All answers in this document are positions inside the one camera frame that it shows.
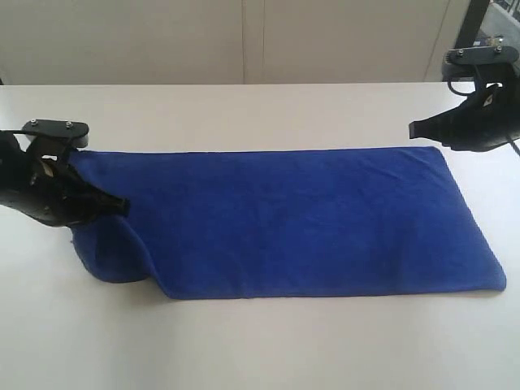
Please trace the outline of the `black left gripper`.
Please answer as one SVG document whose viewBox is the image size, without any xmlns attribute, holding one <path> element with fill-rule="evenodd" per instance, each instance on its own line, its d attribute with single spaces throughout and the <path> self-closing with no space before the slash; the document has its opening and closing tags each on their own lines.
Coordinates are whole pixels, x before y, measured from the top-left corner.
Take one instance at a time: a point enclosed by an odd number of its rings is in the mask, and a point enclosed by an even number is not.
<svg viewBox="0 0 520 390">
<path fill-rule="evenodd" d="M 128 199 L 104 193 L 69 163 L 77 149 L 69 141 L 2 130 L 1 205 L 50 227 L 128 215 Z"/>
</svg>

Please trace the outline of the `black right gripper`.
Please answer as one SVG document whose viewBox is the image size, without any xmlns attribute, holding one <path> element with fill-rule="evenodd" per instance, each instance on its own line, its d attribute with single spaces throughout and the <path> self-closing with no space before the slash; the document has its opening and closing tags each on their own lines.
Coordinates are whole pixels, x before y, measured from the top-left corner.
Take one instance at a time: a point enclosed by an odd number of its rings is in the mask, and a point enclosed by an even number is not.
<svg viewBox="0 0 520 390">
<path fill-rule="evenodd" d="M 475 67 L 474 91 L 445 121 L 432 117 L 409 124 L 409 138 L 440 142 L 456 151 L 491 151 L 519 147 L 519 74 L 514 67 Z"/>
</svg>

